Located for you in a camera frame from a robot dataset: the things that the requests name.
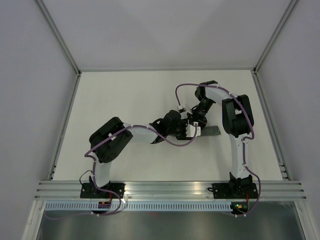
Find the grey cloth napkin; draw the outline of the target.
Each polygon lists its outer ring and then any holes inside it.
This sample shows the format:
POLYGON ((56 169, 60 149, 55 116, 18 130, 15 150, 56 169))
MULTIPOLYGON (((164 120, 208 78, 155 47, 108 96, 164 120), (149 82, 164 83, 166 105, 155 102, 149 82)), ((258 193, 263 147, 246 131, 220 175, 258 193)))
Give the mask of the grey cloth napkin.
POLYGON ((199 137, 215 137, 219 136, 221 131, 217 125, 206 126, 200 130, 199 137))

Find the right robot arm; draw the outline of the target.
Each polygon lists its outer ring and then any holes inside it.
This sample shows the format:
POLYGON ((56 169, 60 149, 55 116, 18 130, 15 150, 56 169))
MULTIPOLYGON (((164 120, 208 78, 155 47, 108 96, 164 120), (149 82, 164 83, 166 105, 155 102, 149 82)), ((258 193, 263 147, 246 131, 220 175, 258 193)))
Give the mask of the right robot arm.
POLYGON ((257 199, 259 190, 248 170, 248 141, 255 137, 254 118, 250 99, 246 94, 235 95, 216 81, 200 83, 195 91, 199 104, 192 114, 203 120, 213 104, 222 109, 222 126, 231 145, 231 170, 227 183, 212 183, 208 188, 215 199, 257 199))

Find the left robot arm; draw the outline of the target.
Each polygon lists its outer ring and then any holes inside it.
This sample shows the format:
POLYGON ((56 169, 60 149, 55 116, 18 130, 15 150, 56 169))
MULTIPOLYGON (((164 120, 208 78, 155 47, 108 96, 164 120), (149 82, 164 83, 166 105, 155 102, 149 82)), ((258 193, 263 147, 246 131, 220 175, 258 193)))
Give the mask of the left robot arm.
POLYGON ((93 157, 92 193, 98 198, 108 195, 112 161, 129 143, 167 142, 175 147, 184 147, 199 134, 199 123, 182 118, 176 110, 147 125, 128 124, 117 116, 111 118, 89 137, 90 150, 86 156, 93 157))

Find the aluminium front rail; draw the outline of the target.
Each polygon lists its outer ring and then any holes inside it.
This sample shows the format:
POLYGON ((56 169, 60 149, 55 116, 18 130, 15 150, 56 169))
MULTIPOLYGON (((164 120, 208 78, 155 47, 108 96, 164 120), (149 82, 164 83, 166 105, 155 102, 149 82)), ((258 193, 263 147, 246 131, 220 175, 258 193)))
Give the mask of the aluminium front rail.
MULTIPOLYGON (((124 200, 131 201, 215 201, 209 181, 126 181, 124 200)), ((35 200, 80 200, 82 185, 77 181, 40 181, 35 200)), ((299 181, 262 181, 261 201, 305 201, 299 181)))

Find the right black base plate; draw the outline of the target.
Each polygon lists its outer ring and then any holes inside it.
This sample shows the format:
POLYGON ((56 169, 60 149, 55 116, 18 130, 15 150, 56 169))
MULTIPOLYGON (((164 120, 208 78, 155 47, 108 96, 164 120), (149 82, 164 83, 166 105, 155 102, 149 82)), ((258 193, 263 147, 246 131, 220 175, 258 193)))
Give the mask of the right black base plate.
POLYGON ((228 183, 212 183, 207 190, 214 199, 257 199, 258 190, 255 183, 251 185, 231 186, 228 183))

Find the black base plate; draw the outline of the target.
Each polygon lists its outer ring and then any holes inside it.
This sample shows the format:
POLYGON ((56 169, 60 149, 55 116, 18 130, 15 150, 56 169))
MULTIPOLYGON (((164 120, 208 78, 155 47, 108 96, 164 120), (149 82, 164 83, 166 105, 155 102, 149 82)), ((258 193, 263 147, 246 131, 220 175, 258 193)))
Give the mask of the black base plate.
POLYGON ((117 199, 118 197, 116 194, 123 199, 125 193, 125 184, 124 183, 109 183, 102 189, 107 190, 102 191, 95 186, 88 182, 83 183, 80 191, 80 198, 81 199, 117 199))
POLYGON ((212 183, 207 190, 214 199, 257 199, 258 190, 255 183, 251 185, 231 186, 228 183, 212 183))

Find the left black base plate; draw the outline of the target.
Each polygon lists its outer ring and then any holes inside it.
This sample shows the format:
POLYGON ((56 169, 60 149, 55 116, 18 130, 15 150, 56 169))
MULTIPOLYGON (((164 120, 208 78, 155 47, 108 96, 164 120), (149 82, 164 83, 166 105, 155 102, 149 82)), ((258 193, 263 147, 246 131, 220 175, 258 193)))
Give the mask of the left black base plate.
POLYGON ((102 189, 107 190, 102 191, 95 186, 88 182, 83 183, 80 191, 80 198, 81 199, 117 199, 118 197, 116 194, 123 199, 125 193, 125 184, 124 183, 109 183, 102 189))

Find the right aluminium frame post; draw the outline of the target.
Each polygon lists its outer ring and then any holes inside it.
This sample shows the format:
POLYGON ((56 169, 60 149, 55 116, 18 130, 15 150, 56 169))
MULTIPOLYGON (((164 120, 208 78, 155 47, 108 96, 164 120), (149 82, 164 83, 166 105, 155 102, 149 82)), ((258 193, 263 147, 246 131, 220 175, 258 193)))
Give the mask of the right aluminium frame post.
POLYGON ((281 34, 283 28, 285 27, 286 23, 288 22, 289 18, 291 17, 293 11, 295 10, 299 0, 290 0, 287 7, 285 8, 283 14, 281 15, 280 20, 278 21, 275 29, 273 30, 269 40, 267 41, 266 46, 264 47, 261 55, 259 56, 255 66, 252 69, 252 72, 256 75, 259 69, 262 67, 265 59, 267 58, 269 52, 273 48, 274 44, 276 43, 279 35, 281 34))

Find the aluminium frame post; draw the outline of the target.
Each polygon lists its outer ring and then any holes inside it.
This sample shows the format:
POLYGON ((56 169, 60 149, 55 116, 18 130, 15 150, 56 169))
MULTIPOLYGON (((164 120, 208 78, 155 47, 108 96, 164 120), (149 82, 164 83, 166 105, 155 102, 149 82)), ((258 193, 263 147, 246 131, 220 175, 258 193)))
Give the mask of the aluminium frame post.
POLYGON ((48 25, 50 31, 52 32, 54 38, 56 39, 60 49, 62 50, 64 56, 66 57, 68 63, 70 64, 71 68, 75 72, 77 76, 81 74, 81 70, 79 69, 76 61, 74 60, 63 36, 61 35, 52 15, 50 14, 45 2, 43 0, 34 0, 33 1, 38 8, 39 12, 41 13, 43 19, 45 20, 46 24, 48 25))
POLYGON ((252 72, 256 75, 259 69, 262 67, 265 59, 267 58, 269 52, 273 48, 274 44, 276 43, 279 35, 281 34, 283 28, 285 27, 286 23, 288 22, 289 18, 291 17, 293 11, 295 10, 299 0, 290 0, 287 7, 285 8, 283 14, 281 15, 280 20, 278 21, 275 29, 273 30, 269 40, 267 41, 266 46, 264 47, 261 55, 259 56, 255 66, 252 69, 252 72))

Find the left aluminium frame post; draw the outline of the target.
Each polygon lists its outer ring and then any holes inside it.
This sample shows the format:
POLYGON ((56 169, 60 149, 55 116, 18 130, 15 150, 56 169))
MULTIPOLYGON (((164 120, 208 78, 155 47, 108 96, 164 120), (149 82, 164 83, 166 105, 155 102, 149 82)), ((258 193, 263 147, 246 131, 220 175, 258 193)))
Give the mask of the left aluminium frame post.
POLYGON ((41 13, 43 19, 45 20, 46 24, 48 25, 50 31, 52 32, 54 38, 56 39, 60 49, 62 50, 64 56, 66 57, 68 63, 70 64, 71 68, 75 72, 77 76, 81 74, 81 70, 79 69, 76 61, 74 60, 63 36, 61 35, 52 15, 50 14, 45 2, 43 0, 34 0, 33 1, 38 8, 39 12, 41 13))

